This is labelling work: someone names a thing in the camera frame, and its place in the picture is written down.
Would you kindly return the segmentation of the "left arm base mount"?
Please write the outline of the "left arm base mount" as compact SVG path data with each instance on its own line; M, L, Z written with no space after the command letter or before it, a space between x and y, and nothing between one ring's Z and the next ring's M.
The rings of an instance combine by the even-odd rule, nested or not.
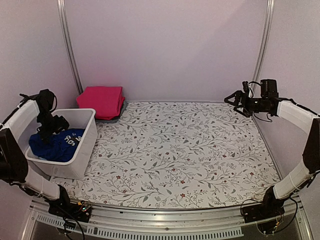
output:
M47 201L49 204L48 212L52 215L77 220L78 222L88 223L92 215L92 206L81 201L78 203Z

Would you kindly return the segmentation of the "blue t-shirt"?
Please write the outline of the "blue t-shirt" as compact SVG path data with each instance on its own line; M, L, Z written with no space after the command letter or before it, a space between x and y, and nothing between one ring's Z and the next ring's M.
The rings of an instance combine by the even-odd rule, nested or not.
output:
M30 136L28 143L35 156L66 163L73 158L84 132L83 128L70 128L51 135L46 141L41 140L40 134L36 133Z

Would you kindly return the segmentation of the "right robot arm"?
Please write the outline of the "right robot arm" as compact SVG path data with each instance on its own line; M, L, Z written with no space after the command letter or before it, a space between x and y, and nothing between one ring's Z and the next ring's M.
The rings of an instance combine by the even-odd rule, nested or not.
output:
M260 96L251 94L251 85L260 89ZM292 98L281 97L275 79L262 79L260 82L242 82L242 89L224 98L233 110L244 117L266 113L286 121L298 129L298 133L288 133L287 142L297 145L294 153L300 153L297 165L278 183L264 194L258 213L269 218L278 207L282 207L293 193L309 187L320 174L320 115L295 102Z

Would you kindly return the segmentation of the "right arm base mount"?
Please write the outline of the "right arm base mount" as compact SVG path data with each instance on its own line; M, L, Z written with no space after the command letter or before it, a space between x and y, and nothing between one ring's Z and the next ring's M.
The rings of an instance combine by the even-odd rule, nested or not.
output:
M262 221L283 215L285 213L284 202L283 199L276 199L269 203L262 202L255 205L241 206L240 213L245 223Z

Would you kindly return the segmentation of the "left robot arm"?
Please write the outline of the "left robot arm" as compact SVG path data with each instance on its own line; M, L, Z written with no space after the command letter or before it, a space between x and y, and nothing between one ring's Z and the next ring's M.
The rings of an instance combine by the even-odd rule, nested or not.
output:
M29 196L44 198L63 217L70 217L75 210L66 189L34 171L18 144L33 119L40 124L37 132L44 143L53 134L67 130L69 123L62 116L52 115L58 101L49 89L35 95L23 94L22 98L0 125L0 179Z

